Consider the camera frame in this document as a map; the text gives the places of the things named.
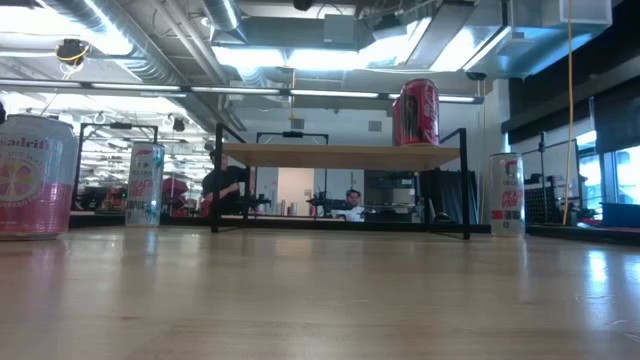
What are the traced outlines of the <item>red Coca-Cola can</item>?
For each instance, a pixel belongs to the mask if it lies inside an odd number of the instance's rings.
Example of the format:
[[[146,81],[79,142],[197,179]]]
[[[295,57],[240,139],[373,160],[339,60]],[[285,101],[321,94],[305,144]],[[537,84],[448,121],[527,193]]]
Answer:
[[[431,80],[407,82],[392,111],[395,146],[439,145],[439,91]]]

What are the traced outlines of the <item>white Celsius Peach Vibe can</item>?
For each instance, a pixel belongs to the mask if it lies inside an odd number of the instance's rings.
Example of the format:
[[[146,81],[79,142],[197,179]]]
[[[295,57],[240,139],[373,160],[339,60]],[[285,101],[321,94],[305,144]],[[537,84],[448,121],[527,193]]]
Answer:
[[[524,170],[520,154],[489,157],[491,234],[523,237],[525,234]]]
[[[128,227],[157,227],[162,210],[162,187],[165,148],[151,142],[133,144],[125,225]]]

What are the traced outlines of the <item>pink grapefruit sparkling water can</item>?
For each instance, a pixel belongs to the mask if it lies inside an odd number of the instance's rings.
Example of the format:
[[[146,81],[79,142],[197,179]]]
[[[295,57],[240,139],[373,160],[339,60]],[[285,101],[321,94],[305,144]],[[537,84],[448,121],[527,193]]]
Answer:
[[[68,230],[77,153],[70,124],[7,117],[0,125],[0,241],[51,239]]]

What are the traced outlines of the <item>person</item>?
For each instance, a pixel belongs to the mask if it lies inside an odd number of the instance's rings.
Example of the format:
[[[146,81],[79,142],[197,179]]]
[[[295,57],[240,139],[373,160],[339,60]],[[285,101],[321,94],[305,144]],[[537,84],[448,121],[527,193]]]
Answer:
[[[209,214],[238,215],[242,211],[241,185],[250,181],[246,168],[230,165],[227,155],[221,155],[220,173],[214,170],[202,180],[203,196],[209,205]]]
[[[361,193],[355,189],[346,192],[346,200],[343,209],[333,210],[334,218],[343,218],[346,222],[364,222],[365,208],[360,204]]]

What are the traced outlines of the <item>long ceiling light bar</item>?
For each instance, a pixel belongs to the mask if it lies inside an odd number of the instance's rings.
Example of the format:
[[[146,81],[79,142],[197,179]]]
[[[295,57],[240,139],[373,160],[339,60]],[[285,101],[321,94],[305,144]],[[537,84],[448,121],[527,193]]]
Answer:
[[[287,96],[287,97],[330,97],[344,99],[364,99],[393,101],[400,97],[399,94],[383,92],[359,92],[342,90],[315,90],[315,89],[289,89],[289,88],[251,88],[232,86],[191,86],[191,85],[158,85],[136,83],[108,83],[67,80],[39,80],[39,79],[14,79],[0,78],[0,87],[45,89],[72,91],[108,91],[108,92],[133,92],[139,94],[223,94],[223,95],[251,95],[251,96]]]

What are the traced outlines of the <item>black curtain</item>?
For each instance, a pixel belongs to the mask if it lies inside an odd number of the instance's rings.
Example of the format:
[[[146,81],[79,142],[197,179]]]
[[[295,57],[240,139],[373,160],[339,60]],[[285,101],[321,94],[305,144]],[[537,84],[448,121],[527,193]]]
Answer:
[[[462,176],[460,171],[434,169],[419,175],[420,194],[427,195],[432,217],[447,214],[454,222],[462,222]],[[478,223],[478,191],[476,174],[468,172],[469,222]]]

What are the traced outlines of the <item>red background object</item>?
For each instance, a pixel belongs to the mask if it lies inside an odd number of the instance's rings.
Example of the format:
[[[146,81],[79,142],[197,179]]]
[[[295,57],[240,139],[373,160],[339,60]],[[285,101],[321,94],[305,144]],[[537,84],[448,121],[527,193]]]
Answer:
[[[162,184],[162,214],[171,217],[186,217],[188,201],[184,194],[187,184],[174,178],[167,178]]]

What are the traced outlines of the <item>black pegboard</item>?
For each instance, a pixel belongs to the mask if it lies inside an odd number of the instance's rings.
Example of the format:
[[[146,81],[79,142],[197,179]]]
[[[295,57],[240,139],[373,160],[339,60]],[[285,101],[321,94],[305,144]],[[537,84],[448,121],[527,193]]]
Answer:
[[[560,224],[562,210],[553,187],[526,189],[525,220],[527,224]]]

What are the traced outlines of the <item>black tripod stand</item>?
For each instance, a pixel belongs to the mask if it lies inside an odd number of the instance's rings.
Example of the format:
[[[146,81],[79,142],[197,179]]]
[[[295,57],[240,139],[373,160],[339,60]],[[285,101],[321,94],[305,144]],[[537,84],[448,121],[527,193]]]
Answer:
[[[540,132],[536,147],[522,154],[525,190],[553,187],[562,210],[560,224],[564,221],[564,213],[567,213],[567,222],[570,223],[567,207],[571,208],[572,202],[580,201],[581,197],[576,189],[576,150],[574,139],[552,143],[548,141],[546,132]]]

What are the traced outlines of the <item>black window blind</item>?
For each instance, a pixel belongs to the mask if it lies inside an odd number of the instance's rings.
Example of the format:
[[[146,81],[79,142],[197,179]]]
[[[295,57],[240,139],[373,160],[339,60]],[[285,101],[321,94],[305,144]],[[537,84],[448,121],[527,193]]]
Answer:
[[[596,151],[640,145],[640,78],[595,98]]]

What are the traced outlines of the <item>wooden shelf with black frame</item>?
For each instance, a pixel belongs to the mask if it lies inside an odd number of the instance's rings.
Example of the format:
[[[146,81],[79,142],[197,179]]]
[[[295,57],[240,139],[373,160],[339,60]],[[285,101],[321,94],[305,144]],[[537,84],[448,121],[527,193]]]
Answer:
[[[458,128],[443,140],[454,137],[459,146],[447,148],[431,145],[414,146],[347,146],[249,144],[227,125],[215,127],[214,174],[219,177],[224,154],[239,161],[247,169],[290,167],[309,169],[360,169],[384,171],[429,171],[454,160],[460,162],[462,220],[453,230],[464,240],[471,238],[467,131]]]

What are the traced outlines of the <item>silver round ventilation duct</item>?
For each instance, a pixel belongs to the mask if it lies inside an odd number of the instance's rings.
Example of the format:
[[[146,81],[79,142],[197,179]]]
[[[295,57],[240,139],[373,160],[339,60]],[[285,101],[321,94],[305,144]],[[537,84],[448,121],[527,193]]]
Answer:
[[[211,28],[211,40],[226,34],[241,43],[247,42],[241,26],[241,12],[235,0],[202,0],[202,3]]]

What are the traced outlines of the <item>black metal frame rig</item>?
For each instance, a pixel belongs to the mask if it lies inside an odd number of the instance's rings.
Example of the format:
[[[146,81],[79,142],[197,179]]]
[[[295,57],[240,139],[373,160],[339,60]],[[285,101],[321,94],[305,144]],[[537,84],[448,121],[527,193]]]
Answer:
[[[108,127],[110,129],[115,129],[115,130],[149,129],[153,132],[152,143],[153,144],[158,143],[159,127],[156,125],[137,125],[137,124],[131,124],[131,123],[124,123],[124,122],[115,122],[110,124],[81,123],[80,133],[78,138],[78,151],[76,155],[75,178],[73,183],[73,192],[72,192],[72,200],[71,200],[72,210],[78,210],[78,207],[76,206],[76,200],[78,197],[78,189],[79,189],[79,182],[80,182],[80,168],[81,168],[84,142],[86,140],[89,140],[92,137],[92,133],[89,133],[88,135],[86,135],[85,131],[88,128],[92,128],[94,131],[97,131],[97,130],[101,130],[103,127]]]

